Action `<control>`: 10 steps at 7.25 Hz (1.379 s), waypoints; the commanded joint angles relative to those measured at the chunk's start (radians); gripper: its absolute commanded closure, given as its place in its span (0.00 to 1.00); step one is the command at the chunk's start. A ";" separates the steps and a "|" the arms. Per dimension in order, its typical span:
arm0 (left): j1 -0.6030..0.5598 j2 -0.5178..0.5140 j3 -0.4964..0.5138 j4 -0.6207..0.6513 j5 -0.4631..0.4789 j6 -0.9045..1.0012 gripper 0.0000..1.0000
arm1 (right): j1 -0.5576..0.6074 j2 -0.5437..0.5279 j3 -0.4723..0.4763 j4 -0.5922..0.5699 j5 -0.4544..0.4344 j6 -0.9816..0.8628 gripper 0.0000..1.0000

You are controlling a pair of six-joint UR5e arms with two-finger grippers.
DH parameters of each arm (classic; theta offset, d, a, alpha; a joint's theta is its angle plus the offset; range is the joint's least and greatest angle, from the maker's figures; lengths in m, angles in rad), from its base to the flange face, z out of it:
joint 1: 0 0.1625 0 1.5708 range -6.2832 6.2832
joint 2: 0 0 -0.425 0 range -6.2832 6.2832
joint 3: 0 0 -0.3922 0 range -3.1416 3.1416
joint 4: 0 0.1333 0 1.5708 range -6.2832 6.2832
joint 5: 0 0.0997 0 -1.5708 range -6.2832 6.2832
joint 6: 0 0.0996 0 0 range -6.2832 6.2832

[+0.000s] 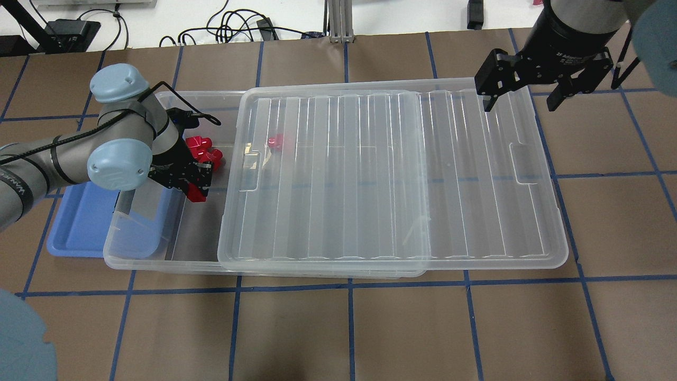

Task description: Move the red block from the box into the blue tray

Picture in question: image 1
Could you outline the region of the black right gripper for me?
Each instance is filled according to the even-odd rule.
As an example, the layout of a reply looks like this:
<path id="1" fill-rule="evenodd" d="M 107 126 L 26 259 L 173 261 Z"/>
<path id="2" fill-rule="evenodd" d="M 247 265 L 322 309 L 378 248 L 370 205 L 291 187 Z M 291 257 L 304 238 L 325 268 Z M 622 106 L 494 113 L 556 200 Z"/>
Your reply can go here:
<path id="1" fill-rule="evenodd" d="M 493 49 L 474 76 L 485 112 L 498 98 L 525 85 L 557 86 L 546 99 L 550 112 L 578 93 L 588 94 L 609 74 L 607 43 L 614 31 L 581 32 L 559 19 L 537 19 L 518 55 Z"/>

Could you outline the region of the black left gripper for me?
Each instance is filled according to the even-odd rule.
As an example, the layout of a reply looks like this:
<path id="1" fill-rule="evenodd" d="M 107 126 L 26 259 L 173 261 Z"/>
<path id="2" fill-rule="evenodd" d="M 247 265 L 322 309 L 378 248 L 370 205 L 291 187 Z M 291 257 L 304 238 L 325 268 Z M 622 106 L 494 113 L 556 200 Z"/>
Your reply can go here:
<path id="1" fill-rule="evenodd" d="M 208 192 L 213 170 L 212 162 L 197 162 L 185 141 L 177 140 L 167 151 L 152 156 L 148 178 L 166 188 L 188 191 L 188 184 L 194 184 L 200 192 Z"/>

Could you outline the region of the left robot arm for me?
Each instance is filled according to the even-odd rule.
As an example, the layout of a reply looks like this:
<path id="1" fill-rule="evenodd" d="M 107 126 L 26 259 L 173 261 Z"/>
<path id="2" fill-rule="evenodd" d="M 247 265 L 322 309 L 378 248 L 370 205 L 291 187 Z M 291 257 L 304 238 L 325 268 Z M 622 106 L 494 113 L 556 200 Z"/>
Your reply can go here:
<path id="1" fill-rule="evenodd" d="M 102 105 L 95 128 L 31 143 L 2 146 L 2 230 L 22 219 L 58 188 L 94 183 L 133 191 L 148 180 L 177 189 L 196 202 L 208 195 L 217 160 L 194 157 L 184 132 L 215 116 L 187 103 L 166 109 L 155 96 L 166 82 L 150 85 L 129 63 L 95 73 L 89 84 Z"/>

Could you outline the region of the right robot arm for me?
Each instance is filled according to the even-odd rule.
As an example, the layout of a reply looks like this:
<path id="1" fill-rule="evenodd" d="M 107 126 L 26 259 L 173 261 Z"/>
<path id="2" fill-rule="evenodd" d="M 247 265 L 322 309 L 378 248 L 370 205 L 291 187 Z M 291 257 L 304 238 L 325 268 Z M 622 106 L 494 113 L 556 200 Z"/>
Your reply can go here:
<path id="1" fill-rule="evenodd" d="M 618 60 L 624 61 L 629 45 L 636 58 L 612 75 L 612 88 L 643 64 L 655 89 L 675 97 L 675 1 L 544 1 L 522 49 L 515 55 L 491 50 L 474 76 L 484 111 L 528 85 L 554 85 L 549 111 L 594 92 L 618 65 L 607 45 L 626 22 L 630 29 Z"/>

